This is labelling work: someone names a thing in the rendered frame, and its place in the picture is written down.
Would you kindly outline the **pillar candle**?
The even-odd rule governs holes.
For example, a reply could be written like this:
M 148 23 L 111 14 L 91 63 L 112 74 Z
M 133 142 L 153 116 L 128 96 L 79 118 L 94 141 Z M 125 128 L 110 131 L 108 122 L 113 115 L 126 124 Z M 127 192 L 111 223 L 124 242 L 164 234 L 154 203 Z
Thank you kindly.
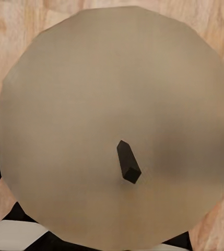
M 65 242 L 129 251 L 190 231 L 224 196 L 224 59 L 140 6 L 58 22 L 4 78 L 0 172 Z

